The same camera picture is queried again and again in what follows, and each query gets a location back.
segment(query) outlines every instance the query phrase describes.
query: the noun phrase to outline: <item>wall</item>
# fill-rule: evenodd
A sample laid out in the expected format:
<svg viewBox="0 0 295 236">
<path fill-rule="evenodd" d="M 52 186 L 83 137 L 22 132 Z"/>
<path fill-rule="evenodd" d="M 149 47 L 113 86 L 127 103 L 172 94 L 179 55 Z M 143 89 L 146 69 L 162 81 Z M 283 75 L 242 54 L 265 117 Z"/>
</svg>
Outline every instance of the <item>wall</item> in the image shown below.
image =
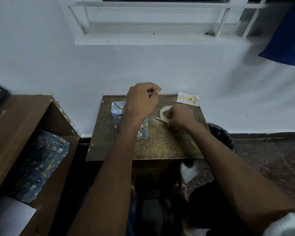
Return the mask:
<svg viewBox="0 0 295 236">
<path fill-rule="evenodd" d="M 83 136 L 102 95 L 146 81 L 198 94 L 207 121 L 229 132 L 295 131 L 295 67 L 258 57 L 263 48 L 76 46 L 57 0 L 0 0 L 0 84 L 53 93 Z"/>
</svg>

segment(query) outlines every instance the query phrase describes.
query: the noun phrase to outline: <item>person's right arm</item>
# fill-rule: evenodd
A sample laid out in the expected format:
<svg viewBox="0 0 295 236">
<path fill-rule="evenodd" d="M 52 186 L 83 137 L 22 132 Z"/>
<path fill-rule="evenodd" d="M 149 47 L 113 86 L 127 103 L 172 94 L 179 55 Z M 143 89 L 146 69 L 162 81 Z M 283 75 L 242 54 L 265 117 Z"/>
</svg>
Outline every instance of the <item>person's right arm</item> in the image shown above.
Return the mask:
<svg viewBox="0 0 295 236">
<path fill-rule="evenodd" d="M 211 135 L 187 105 L 174 105 L 168 118 L 169 127 L 186 130 L 192 137 L 228 202 L 256 235 L 295 211 L 295 202 L 288 195 Z"/>
</svg>

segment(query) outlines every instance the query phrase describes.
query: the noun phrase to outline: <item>black trash bag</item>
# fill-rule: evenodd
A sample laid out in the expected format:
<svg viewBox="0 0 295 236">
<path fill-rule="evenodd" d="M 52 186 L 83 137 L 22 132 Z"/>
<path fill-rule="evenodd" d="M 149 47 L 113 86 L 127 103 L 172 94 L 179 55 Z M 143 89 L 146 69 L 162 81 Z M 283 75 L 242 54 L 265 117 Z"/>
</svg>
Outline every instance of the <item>black trash bag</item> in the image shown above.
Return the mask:
<svg viewBox="0 0 295 236">
<path fill-rule="evenodd" d="M 225 146 L 231 149 L 233 152 L 236 152 L 236 148 L 234 145 L 234 139 L 224 128 L 215 125 L 213 123 L 208 123 L 208 128 L 213 136 L 222 142 Z"/>
</svg>

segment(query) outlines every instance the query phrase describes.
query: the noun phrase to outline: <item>tile grout line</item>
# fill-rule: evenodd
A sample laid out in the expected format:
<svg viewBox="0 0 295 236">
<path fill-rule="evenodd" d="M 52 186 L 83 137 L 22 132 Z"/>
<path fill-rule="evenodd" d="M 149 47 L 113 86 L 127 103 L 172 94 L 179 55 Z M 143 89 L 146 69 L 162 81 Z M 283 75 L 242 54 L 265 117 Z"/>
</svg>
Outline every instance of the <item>tile grout line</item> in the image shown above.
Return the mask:
<svg viewBox="0 0 295 236">
<path fill-rule="evenodd" d="M 279 149 L 276 147 L 276 145 L 271 141 L 272 145 L 275 147 L 275 149 L 279 152 L 280 156 L 283 158 L 284 162 L 288 165 L 288 167 L 291 169 L 292 173 L 295 176 L 295 172 L 293 171 L 293 169 L 291 168 L 291 166 L 289 165 L 289 163 L 287 163 L 287 161 L 285 160 L 284 156 L 281 154 L 281 152 L 279 151 Z"/>
</svg>

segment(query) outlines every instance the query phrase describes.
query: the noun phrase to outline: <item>roll of masking tape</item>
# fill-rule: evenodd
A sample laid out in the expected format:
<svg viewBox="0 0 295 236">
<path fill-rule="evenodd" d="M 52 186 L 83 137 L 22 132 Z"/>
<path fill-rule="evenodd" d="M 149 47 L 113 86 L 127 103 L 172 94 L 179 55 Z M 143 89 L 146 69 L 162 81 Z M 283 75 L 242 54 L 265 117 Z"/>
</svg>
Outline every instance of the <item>roll of masking tape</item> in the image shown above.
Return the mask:
<svg viewBox="0 0 295 236">
<path fill-rule="evenodd" d="M 159 118 L 165 123 L 168 123 L 169 119 L 164 116 L 163 112 L 169 110 L 171 107 L 172 106 L 165 106 L 165 107 L 162 107 L 162 109 L 159 111 Z"/>
</svg>

